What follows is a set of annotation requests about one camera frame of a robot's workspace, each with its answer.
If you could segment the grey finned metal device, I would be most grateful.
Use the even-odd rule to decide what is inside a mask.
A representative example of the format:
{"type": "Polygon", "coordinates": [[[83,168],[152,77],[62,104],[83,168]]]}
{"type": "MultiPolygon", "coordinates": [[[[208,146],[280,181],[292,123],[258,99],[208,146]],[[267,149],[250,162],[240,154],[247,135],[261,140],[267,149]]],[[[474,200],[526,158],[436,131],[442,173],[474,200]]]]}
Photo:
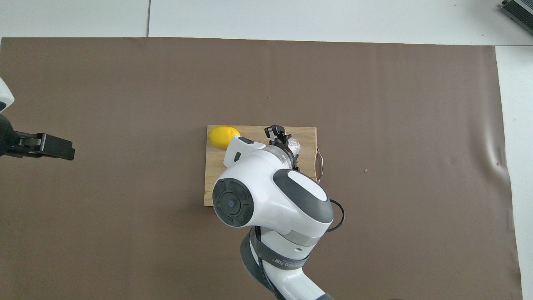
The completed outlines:
{"type": "Polygon", "coordinates": [[[533,34],[533,0],[502,0],[501,11],[533,34]]]}

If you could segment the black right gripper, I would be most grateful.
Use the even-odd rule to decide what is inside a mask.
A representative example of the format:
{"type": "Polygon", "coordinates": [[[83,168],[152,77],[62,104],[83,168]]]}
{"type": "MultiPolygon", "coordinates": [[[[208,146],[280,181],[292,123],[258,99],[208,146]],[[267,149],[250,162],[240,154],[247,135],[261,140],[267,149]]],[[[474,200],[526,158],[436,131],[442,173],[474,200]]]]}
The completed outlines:
{"type": "Polygon", "coordinates": [[[299,152],[301,145],[296,139],[291,139],[291,134],[287,134],[284,127],[272,125],[265,128],[265,135],[269,138],[269,144],[278,150],[278,157],[287,167],[293,170],[300,170],[299,152]]]}

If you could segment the brown paper table mat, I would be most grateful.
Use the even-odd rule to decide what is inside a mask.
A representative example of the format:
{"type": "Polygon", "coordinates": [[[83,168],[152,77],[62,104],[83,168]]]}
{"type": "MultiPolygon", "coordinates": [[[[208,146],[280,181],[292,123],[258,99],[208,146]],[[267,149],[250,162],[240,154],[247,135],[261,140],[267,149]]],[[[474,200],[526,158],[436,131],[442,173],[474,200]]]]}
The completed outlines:
{"type": "Polygon", "coordinates": [[[493,46],[3,38],[0,78],[76,150],[0,158],[0,299],[275,300],[203,205],[208,125],[317,129],[335,300],[526,298],[493,46]]]}

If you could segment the yellow lemon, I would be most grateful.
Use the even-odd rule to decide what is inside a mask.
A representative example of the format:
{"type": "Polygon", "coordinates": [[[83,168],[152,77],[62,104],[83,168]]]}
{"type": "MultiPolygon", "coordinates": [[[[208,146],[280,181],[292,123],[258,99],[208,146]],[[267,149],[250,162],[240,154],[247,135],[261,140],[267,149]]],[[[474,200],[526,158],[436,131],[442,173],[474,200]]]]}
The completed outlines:
{"type": "Polygon", "coordinates": [[[241,135],[236,128],[218,126],[208,133],[208,139],[216,148],[227,149],[234,135],[241,135]]]}

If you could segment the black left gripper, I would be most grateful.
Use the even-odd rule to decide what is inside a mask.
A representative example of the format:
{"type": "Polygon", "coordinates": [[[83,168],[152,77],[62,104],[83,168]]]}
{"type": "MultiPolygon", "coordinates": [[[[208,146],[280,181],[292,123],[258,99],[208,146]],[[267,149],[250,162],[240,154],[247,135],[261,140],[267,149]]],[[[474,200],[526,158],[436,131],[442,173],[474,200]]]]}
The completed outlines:
{"type": "Polygon", "coordinates": [[[0,114],[0,156],[5,155],[15,144],[21,156],[43,155],[68,161],[73,161],[75,157],[73,142],[46,133],[15,132],[11,122],[0,114]]]}

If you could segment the wooden cutting board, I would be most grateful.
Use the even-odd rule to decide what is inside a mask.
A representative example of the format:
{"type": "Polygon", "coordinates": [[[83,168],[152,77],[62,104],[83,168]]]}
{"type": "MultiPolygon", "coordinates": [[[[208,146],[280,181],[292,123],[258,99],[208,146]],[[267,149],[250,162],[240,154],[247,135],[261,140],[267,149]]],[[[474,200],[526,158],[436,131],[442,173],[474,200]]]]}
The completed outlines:
{"type": "MultiPolygon", "coordinates": [[[[241,133],[244,137],[260,142],[268,143],[265,135],[265,125],[230,125],[241,133]]],[[[316,172],[317,158],[317,129],[316,127],[285,127],[286,131],[291,134],[301,145],[299,152],[298,166],[302,173],[310,178],[317,180],[321,177],[322,172],[316,172]]],[[[205,192],[204,205],[211,207],[213,205],[212,190],[217,178],[226,169],[223,165],[225,149],[213,146],[209,139],[206,140],[206,167],[205,167],[205,192]]]]}

